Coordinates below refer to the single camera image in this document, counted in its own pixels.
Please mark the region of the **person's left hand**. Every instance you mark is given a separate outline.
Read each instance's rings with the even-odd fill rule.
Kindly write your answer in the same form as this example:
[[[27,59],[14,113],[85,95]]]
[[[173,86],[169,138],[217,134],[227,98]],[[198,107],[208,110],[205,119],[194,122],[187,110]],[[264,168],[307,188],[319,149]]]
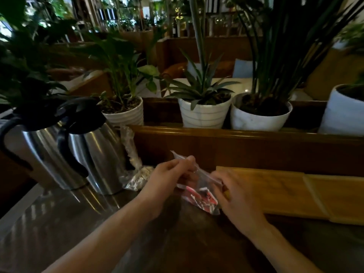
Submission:
[[[138,202],[141,202],[143,210],[146,211],[150,219],[155,219],[160,215],[164,202],[173,194],[177,183],[192,186],[193,183],[197,182],[198,176],[194,171],[188,172],[180,179],[161,179],[159,177],[159,165],[157,165],[137,196]]]

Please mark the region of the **person's right hand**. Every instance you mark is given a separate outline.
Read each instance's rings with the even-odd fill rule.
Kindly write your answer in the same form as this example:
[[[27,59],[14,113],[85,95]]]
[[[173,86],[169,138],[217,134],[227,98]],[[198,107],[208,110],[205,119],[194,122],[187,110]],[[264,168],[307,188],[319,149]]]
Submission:
[[[267,220],[253,194],[251,183],[240,176],[239,178],[243,181],[244,185],[244,199],[239,202],[219,202],[219,205],[230,222],[246,236],[250,228],[263,224]]]

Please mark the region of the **clear bag of red packets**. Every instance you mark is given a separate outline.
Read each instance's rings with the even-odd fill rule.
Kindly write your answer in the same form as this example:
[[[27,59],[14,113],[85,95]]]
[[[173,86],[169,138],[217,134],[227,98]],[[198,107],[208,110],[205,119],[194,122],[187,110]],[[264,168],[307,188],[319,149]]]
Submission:
[[[211,215],[220,215],[219,202],[213,193],[212,184],[222,189],[222,181],[211,177],[210,173],[201,169],[198,165],[195,165],[195,169],[194,173],[198,176],[198,180],[192,186],[176,184],[176,187],[183,191],[182,199]]]

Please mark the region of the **person's left forearm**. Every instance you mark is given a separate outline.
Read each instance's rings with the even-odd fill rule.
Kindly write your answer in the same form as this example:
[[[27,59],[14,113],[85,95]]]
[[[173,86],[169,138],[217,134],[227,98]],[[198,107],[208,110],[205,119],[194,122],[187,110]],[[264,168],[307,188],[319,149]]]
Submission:
[[[139,194],[42,273],[111,273],[165,200]]]

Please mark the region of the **person's right forearm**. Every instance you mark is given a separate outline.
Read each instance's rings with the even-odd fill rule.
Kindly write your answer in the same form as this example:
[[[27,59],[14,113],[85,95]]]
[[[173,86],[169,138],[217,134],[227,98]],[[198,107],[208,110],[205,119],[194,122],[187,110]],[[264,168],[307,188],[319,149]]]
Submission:
[[[267,222],[253,226],[246,236],[269,260],[277,273],[323,273]]]

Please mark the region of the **wooden planter ledge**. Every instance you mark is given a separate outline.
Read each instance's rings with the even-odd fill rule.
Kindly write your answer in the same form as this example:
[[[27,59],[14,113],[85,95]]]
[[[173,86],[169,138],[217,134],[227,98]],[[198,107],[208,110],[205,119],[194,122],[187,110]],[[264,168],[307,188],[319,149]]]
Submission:
[[[198,165],[364,177],[364,137],[318,134],[326,101],[293,101],[279,132],[184,128],[175,99],[145,98],[144,126],[130,126],[146,165],[193,155]]]

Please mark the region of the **clear bag of white packets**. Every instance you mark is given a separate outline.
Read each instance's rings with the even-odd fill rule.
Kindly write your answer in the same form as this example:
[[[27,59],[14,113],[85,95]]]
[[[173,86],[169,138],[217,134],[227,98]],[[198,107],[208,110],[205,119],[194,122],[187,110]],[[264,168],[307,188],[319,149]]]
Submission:
[[[124,175],[119,177],[119,181],[123,184],[125,190],[140,191],[146,185],[154,168],[143,165],[134,142],[134,132],[130,127],[120,126],[120,136],[129,162],[134,169],[127,170]]]

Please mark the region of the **white striped plant pot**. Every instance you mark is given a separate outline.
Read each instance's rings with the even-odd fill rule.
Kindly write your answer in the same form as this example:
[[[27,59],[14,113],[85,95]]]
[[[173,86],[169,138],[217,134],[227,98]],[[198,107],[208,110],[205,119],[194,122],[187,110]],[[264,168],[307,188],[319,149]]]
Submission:
[[[191,110],[190,102],[178,99],[183,127],[221,129],[230,108],[231,101],[232,97],[226,102],[217,105],[197,104],[195,108]]]

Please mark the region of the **wooden tray box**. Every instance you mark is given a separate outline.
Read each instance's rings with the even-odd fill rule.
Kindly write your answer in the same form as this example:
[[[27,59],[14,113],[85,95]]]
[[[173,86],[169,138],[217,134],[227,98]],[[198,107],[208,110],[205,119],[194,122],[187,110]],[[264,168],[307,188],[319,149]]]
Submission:
[[[229,169],[252,182],[266,214],[364,226],[364,177],[293,171]]]

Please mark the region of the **white round plant pot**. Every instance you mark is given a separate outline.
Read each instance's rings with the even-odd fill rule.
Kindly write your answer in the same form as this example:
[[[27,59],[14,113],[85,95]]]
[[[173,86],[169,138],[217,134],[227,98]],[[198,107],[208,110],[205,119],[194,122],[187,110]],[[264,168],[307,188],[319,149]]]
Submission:
[[[278,132],[286,123],[293,106],[290,102],[286,103],[288,112],[279,116],[260,116],[244,112],[238,108],[242,104],[243,96],[249,93],[239,93],[233,96],[230,107],[230,125],[233,130],[243,131],[268,131]]]

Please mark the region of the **light blue cushion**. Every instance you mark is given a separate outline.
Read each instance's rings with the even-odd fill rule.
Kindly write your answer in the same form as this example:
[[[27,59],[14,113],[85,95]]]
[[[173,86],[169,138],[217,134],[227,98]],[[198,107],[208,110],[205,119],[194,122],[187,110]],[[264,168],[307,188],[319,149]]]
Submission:
[[[235,59],[232,78],[252,78],[253,61]]]

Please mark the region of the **broad-leaf green plant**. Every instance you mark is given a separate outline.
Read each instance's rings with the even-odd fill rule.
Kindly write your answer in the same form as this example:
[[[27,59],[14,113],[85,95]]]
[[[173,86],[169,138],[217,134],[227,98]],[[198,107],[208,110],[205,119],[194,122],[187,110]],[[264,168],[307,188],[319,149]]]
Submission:
[[[116,114],[136,108],[141,101],[137,96],[137,86],[146,80],[146,88],[157,93],[155,80],[160,79],[157,68],[144,64],[134,44],[121,38],[118,33],[109,33],[101,39],[96,33],[85,33],[92,44],[80,47],[89,58],[103,63],[111,80],[112,96],[105,92],[99,95],[98,105],[103,113]]]

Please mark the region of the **large white plant pot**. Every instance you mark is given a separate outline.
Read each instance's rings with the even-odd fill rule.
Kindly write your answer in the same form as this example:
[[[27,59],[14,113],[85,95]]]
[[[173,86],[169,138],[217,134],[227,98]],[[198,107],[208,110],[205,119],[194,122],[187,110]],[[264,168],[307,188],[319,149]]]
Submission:
[[[364,136],[364,84],[333,88],[318,133]]]

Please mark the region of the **tall dark-leaf plant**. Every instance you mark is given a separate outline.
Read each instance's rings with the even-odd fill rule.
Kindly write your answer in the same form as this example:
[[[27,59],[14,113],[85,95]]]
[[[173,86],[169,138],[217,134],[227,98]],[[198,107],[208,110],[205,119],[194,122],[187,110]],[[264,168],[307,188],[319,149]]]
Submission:
[[[286,103],[326,57],[339,32],[364,10],[364,0],[231,0],[246,29],[253,59],[251,92],[238,108],[260,116]]]

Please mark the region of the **large dark leafy plant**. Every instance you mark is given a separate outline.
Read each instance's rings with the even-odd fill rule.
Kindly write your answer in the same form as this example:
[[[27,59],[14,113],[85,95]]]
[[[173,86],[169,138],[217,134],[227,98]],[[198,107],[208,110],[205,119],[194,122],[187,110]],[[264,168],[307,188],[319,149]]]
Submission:
[[[75,19],[61,19],[45,2],[26,15],[27,0],[0,0],[0,21],[10,26],[10,36],[0,32],[0,113],[5,108],[40,105],[64,99],[67,88],[52,78],[51,47],[72,30]]]

